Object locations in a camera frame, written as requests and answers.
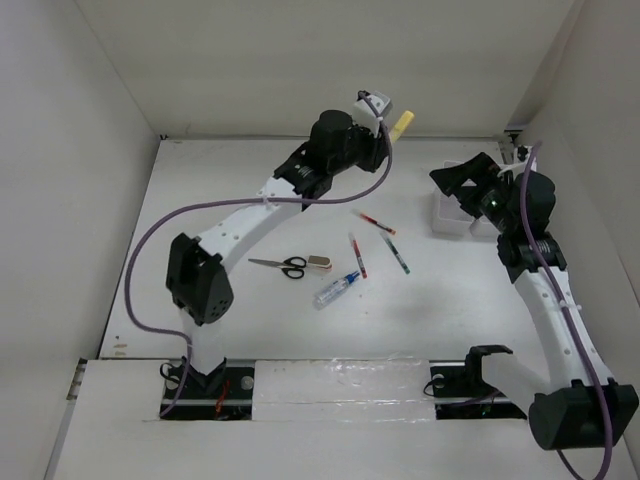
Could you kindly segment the yellow highlighter pen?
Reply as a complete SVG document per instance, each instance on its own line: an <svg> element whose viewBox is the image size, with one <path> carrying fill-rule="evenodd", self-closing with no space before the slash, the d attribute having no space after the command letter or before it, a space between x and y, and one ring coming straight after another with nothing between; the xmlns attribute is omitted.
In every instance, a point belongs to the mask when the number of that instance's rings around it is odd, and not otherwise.
<svg viewBox="0 0 640 480"><path fill-rule="evenodd" d="M391 143L397 142L403 136L403 134L413 122L414 118L415 114L412 111L405 110L403 112L403 114L399 117L399 119L396 121L389 132Z"/></svg>

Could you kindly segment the green gel pen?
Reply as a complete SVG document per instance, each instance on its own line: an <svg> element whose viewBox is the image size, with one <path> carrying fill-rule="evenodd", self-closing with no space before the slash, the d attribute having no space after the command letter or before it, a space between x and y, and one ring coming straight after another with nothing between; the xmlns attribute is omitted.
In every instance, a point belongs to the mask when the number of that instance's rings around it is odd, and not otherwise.
<svg viewBox="0 0 640 480"><path fill-rule="evenodd" d="M380 236L383 239L383 241L385 242L385 244L387 245L387 247L390 249L392 255L394 256L394 258L396 259L396 261L398 262L398 264L400 265L400 267L402 268L404 273L409 275L410 274L410 269L407 266L407 264L404 261L404 259L402 258L402 256L400 255L400 253L397 250L396 246L392 242L390 236L386 232L380 232Z"/></svg>

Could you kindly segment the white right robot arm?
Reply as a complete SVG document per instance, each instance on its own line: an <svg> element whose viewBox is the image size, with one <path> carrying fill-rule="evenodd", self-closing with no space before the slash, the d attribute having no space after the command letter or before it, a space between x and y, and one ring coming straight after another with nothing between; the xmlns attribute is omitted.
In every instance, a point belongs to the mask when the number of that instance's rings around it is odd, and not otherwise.
<svg viewBox="0 0 640 480"><path fill-rule="evenodd" d="M525 163L513 174L489 155L431 171L440 192L499 232L498 256L533 321L547 363L541 377L504 345L469 350L462 381L473 393L497 390L525 415L544 450L611 448L639 407L599 356L569 284L560 245L547 227L555 185Z"/></svg>

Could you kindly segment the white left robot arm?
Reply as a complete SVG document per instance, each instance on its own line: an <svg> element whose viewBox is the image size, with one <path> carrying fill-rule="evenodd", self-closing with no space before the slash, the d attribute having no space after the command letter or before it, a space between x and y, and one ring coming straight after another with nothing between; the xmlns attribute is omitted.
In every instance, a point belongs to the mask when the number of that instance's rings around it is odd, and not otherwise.
<svg viewBox="0 0 640 480"><path fill-rule="evenodd" d="M333 179L351 167L375 172L390 150L379 99L360 100L351 112L326 110L301 144L239 209L212 228L170 246L166 287L184 314L184 332L192 346L188 384L201 396L222 387L225 356L217 342L218 325L234 299L233 267L251 248L286 220L313 204L327 203Z"/></svg>

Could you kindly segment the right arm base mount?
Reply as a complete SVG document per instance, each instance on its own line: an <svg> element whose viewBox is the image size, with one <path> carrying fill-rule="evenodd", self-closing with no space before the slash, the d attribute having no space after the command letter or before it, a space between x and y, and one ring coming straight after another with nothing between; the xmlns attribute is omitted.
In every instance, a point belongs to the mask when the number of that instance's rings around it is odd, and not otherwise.
<svg viewBox="0 0 640 480"><path fill-rule="evenodd" d="M482 377L482 360L512 350L503 345L470 348L463 360L429 362L429 381L423 394L434 400L437 420L526 420L526 414Z"/></svg>

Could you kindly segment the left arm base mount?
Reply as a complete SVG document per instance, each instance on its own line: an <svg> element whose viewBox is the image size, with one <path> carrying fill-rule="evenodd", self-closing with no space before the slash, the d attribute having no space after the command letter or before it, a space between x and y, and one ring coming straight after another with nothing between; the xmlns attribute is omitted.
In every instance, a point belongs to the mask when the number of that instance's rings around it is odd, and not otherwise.
<svg viewBox="0 0 640 480"><path fill-rule="evenodd" d="M178 391L186 358L159 368L164 390L160 418L167 421L248 421L252 419L255 361L223 361L205 375L188 368L186 383Z"/></svg>

